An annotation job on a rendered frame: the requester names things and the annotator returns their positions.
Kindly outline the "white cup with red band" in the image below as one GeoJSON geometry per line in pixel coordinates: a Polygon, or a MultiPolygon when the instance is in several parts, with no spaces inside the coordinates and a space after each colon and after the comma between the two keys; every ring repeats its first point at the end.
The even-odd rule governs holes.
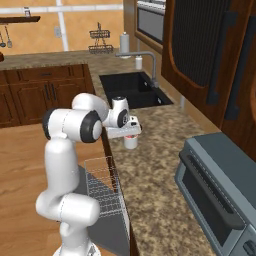
{"type": "Polygon", "coordinates": [[[138,136],[129,135],[124,137],[124,146],[126,149],[133,150],[138,146],[138,136]]]}

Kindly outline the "dark wood cupboard door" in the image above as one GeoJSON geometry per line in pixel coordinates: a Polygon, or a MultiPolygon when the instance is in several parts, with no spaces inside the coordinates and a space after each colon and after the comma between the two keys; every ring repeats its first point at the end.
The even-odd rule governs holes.
{"type": "MultiPolygon", "coordinates": [[[[251,15],[256,15],[256,0],[253,0],[249,17],[251,15]]],[[[256,161],[256,34],[249,50],[236,105],[239,107],[237,119],[224,119],[222,131],[256,161]]]]}
{"type": "Polygon", "coordinates": [[[162,76],[216,126],[224,119],[253,0],[167,0],[162,76]],[[237,13],[228,28],[215,91],[206,103],[216,45],[225,11],[237,13]]]}

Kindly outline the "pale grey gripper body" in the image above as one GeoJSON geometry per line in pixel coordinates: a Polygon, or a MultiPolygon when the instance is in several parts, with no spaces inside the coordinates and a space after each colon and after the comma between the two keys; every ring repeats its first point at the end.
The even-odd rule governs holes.
{"type": "Polygon", "coordinates": [[[141,126],[127,124],[122,128],[107,127],[107,136],[109,139],[120,138],[125,136],[139,135],[142,132],[141,126]]]}

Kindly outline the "black sink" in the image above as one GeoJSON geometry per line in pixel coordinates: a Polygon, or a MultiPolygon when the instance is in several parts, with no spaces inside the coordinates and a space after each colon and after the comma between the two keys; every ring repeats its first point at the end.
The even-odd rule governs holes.
{"type": "Polygon", "coordinates": [[[130,109],[171,105],[172,101],[160,88],[152,88],[145,72],[99,76],[109,105],[115,97],[125,97],[130,109]]]}

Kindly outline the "grey dishwasher door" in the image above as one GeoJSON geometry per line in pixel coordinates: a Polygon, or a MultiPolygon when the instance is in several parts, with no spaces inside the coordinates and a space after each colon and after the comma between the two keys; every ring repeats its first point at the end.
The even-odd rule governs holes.
{"type": "MultiPolygon", "coordinates": [[[[75,192],[87,195],[86,174],[79,167],[80,181],[75,192]]],[[[101,218],[88,228],[91,240],[116,256],[130,256],[129,218],[126,213],[101,218]]]]}

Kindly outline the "grey framed window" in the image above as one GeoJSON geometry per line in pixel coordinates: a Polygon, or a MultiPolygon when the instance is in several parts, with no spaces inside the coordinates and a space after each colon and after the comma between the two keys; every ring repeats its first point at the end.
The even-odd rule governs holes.
{"type": "Polygon", "coordinates": [[[135,1],[135,36],[159,54],[163,49],[166,0],[135,1]]]}

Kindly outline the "dark wall shelf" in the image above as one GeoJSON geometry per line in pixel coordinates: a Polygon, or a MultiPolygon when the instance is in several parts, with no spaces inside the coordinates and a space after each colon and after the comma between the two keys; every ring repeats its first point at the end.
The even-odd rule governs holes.
{"type": "Polygon", "coordinates": [[[40,19],[41,16],[0,17],[0,24],[33,23],[40,19]]]}

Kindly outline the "grey toaster oven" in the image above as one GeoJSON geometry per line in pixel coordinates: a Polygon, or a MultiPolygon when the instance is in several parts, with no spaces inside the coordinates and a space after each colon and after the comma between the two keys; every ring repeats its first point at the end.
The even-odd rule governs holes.
{"type": "Polygon", "coordinates": [[[256,256],[256,162],[221,132],[189,138],[181,151],[193,157],[245,224],[243,230],[212,229],[183,183],[180,159],[175,182],[216,255],[256,256]]]}

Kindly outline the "white paper towel roll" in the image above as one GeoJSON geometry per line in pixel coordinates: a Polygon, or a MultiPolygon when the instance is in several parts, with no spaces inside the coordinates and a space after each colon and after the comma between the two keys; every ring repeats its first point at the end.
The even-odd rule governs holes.
{"type": "Polygon", "coordinates": [[[129,50],[130,50],[129,35],[126,32],[123,32],[120,35],[120,48],[119,48],[119,52],[120,53],[128,53],[129,50]]]}

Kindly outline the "brown lower cupboard run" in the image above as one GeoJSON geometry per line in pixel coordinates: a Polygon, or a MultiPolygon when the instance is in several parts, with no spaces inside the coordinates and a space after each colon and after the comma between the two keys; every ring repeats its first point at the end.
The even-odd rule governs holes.
{"type": "Polygon", "coordinates": [[[82,92],[95,93],[87,64],[0,70],[0,128],[40,123],[82,92]]]}

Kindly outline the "hanging grey spatula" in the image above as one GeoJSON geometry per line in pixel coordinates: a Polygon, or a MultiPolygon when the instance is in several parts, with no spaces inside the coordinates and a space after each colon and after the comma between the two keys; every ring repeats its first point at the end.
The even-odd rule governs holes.
{"type": "Polygon", "coordinates": [[[5,25],[5,31],[6,31],[6,35],[7,35],[7,47],[12,48],[13,44],[12,44],[12,41],[10,39],[10,36],[9,36],[8,29],[7,29],[6,25],[5,25]]]}

